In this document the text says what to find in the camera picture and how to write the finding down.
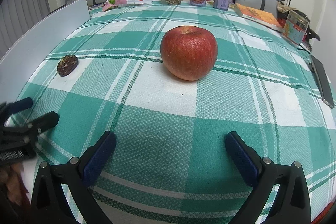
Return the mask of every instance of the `orange book cover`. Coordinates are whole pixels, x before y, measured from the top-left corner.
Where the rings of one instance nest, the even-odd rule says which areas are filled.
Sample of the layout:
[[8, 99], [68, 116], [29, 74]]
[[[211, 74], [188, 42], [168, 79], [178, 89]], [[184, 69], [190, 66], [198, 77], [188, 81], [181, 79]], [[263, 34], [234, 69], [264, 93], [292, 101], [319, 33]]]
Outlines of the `orange book cover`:
[[240, 5], [238, 3], [236, 3], [235, 7], [235, 11], [239, 16], [263, 24], [275, 31], [282, 32], [281, 25], [271, 13]]

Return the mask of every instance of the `black smartphone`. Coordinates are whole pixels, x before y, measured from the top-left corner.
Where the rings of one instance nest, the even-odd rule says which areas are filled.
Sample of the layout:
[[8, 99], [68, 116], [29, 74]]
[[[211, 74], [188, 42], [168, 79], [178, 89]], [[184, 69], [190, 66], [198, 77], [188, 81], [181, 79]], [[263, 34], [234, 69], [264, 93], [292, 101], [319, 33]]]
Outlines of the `black smartphone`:
[[310, 55], [310, 58], [311, 58], [311, 64], [315, 71], [316, 80], [319, 86], [322, 100], [330, 108], [334, 108], [334, 99], [331, 93], [330, 85], [324, 67], [322, 63], [318, 59], [316, 59], [313, 55]]

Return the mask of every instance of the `white panel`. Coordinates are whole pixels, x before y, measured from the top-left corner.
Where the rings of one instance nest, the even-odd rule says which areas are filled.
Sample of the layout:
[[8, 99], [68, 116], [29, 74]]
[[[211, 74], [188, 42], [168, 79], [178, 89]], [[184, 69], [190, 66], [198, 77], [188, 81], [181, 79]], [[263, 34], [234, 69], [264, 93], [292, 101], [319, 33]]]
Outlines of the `white panel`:
[[0, 102], [15, 101], [45, 57], [89, 19], [86, 0], [77, 0], [26, 32], [0, 60]]

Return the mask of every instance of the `teal and white checkered sheet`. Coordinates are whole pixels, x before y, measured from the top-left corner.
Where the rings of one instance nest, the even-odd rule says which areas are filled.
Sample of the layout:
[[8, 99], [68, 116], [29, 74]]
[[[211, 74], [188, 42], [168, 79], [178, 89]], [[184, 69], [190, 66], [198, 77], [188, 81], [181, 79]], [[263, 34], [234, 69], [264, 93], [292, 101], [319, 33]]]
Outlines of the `teal and white checkered sheet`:
[[[19, 98], [32, 97], [33, 108], [14, 123], [60, 115], [39, 137], [36, 166], [66, 163], [110, 130], [117, 146], [93, 196], [113, 223], [228, 223], [251, 191], [225, 151], [224, 136], [237, 131], [261, 157], [302, 163], [314, 219], [336, 194], [336, 113], [321, 100], [307, 53], [232, 10], [153, 3], [92, 10], [32, 75]], [[216, 37], [217, 62], [201, 80], [178, 79], [162, 63], [161, 39], [180, 25]], [[66, 54], [79, 64], [60, 77]]]

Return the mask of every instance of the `red apple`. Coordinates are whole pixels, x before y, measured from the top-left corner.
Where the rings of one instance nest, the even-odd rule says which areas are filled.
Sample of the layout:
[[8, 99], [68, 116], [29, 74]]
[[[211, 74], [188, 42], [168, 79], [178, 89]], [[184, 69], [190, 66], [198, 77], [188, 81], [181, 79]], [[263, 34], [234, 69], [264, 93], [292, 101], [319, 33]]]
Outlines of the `red apple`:
[[213, 34], [195, 26], [173, 28], [161, 41], [163, 64], [184, 80], [194, 81], [206, 76], [215, 65], [217, 53]]

